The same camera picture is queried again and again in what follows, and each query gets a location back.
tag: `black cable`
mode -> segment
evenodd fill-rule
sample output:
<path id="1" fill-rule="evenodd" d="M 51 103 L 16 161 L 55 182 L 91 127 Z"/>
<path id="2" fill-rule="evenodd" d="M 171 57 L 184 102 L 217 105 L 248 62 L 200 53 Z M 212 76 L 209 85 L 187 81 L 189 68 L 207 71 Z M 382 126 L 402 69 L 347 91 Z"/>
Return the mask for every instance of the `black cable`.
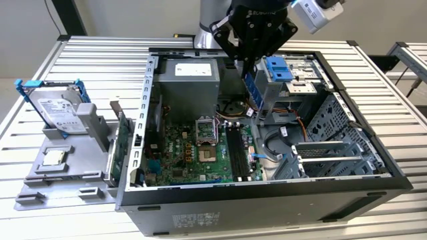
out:
<path id="1" fill-rule="evenodd" d="M 56 22 L 55 22 L 55 20 L 53 20 L 52 14 L 51 14 L 51 10 L 49 10 L 49 7 L 48 7 L 47 0 L 44 0 L 44 5 L 45 5 L 45 9 L 47 9 L 48 15 L 51 16 L 52 22 L 53 22 L 55 27 L 56 27 L 56 29 L 57 29 L 59 35 L 61 35 L 60 28 L 59 28 L 59 26 L 56 25 Z"/>
<path id="2" fill-rule="evenodd" d="M 403 73 L 402 73 L 398 81 L 396 81 L 395 84 L 394 84 L 395 86 L 398 86 L 398 83 L 399 83 L 399 81 L 400 81 L 400 79 L 402 79 L 402 77 L 403 77 L 403 75 L 406 74 L 406 72 L 407 72 L 408 69 L 410 69 L 408 67 L 404 69 L 404 71 L 403 71 Z"/>
<path id="3" fill-rule="evenodd" d="M 277 136 L 279 136 L 279 128 L 271 130 L 269 132 L 267 132 L 265 137 L 264 137 L 264 142 L 263 142 L 263 148 L 264 148 L 264 149 L 267 150 L 267 152 L 268 152 L 271 155 L 273 155 L 275 157 L 277 156 L 279 153 L 268 148 L 268 141 L 269 141 L 271 139 L 273 139 L 275 137 L 277 137 Z M 272 160 L 272 159 L 269 159 L 269 158 L 268 158 L 268 161 L 271 161 L 272 163 L 279 163 L 279 161 L 275 161 L 275 160 Z"/>
<path id="4" fill-rule="evenodd" d="M 406 95 L 407 98 L 411 96 L 412 92 L 414 92 L 414 88 L 411 88 L 411 90 L 408 91 L 408 93 Z"/>

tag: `metal rail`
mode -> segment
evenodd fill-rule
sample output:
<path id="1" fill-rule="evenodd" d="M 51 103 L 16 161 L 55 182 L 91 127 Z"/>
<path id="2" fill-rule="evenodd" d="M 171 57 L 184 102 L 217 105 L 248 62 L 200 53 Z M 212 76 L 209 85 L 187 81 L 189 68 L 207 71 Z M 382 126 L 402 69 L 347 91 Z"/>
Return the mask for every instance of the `metal rail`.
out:
<path id="1" fill-rule="evenodd" d="M 149 47 L 191 48 L 191 38 L 120 38 L 76 36 L 56 43 L 33 79 L 84 81 L 97 114 L 117 117 L 109 98 L 119 98 L 124 113 L 136 119 Z M 414 190 L 380 205 L 348 223 L 275 227 L 176 236 L 177 239 L 427 239 L 427 126 L 426 118 L 391 86 L 359 47 L 344 41 L 289 41 L 281 50 L 320 51 L 352 100 L 371 124 Z M 23 100 L 15 104 L 0 127 L 0 229 L 17 239 L 141 239 L 143 235 L 113 204 L 15 211 L 15 196 L 23 186 L 41 146 L 43 122 Z"/>

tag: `orange wire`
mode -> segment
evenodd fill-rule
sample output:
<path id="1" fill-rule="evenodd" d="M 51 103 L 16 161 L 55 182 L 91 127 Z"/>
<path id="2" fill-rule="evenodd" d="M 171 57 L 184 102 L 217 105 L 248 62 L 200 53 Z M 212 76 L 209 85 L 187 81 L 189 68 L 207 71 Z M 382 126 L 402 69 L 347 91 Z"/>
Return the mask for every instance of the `orange wire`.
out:
<path id="1" fill-rule="evenodd" d="M 297 122 L 300 124 L 300 127 L 301 127 L 301 132 L 304 133 L 304 141 L 307 142 L 307 132 L 305 132 L 305 127 L 304 127 L 304 124 L 301 122 L 301 119 L 297 118 Z"/>

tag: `sticker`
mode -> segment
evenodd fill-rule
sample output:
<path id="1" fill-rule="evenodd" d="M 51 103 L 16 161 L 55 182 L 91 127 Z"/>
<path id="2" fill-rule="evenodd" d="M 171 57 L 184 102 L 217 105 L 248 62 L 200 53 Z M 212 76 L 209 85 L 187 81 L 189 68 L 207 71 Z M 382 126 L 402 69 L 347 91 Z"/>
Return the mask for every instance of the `sticker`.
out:
<path id="1" fill-rule="evenodd" d="M 277 160 L 280 161 L 280 160 L 283 159 L 283 154 L 277 154 L 275 157 L 276 157 Z"/>
<path id="2" fill-rule="evenodd" d="M 285 126 L 280 127 L 280 133 L 281 133 L 283 137 L 288 136 L 288 131 L 287 131 L 287 127 Z"/>
<path id="3" fill-rule="evenodd" d="M 172 215 L 175 228 L 215 226 L 220 221 L 219 212 Z"/>
<path id="4" fill-rule="evenodd" d="M 249 107 L 248 110 L 247 110 L 247 112 L 245 112 L 245 115 L 247 115 L 248 117 L 252 117 L 252 114 L 253 114 L 253 109 Z"/>
<path id="5" fill-rule="evenodd" d="M 212 76 L 209 63 L 177 63 L 175 76 Z"/>
<path id="6" fill-rule="evenodd" d="M 59 130 L 68 134 L 87 132 L 73 105 L 68 100 L 63 98 L 40 98 L 37 102 L 44 114 Z"/>

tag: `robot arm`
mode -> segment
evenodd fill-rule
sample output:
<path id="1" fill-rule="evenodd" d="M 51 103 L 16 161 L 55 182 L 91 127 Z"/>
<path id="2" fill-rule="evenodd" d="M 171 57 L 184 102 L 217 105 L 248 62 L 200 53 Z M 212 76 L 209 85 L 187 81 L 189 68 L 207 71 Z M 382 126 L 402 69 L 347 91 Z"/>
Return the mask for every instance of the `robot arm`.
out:
<path id="1" fill-rule="evenodd" d="M 263 56 L 271 56 L 297 32 L 288 18 L 295 9 L 309 33 L 342 12 L 346 0 L 232 0 L 227 16 L 209 26 L 213 38 L 232 60 L 243 61 L 241 78 Z M 229 35 L 237 43 L 229 41 Z"/>

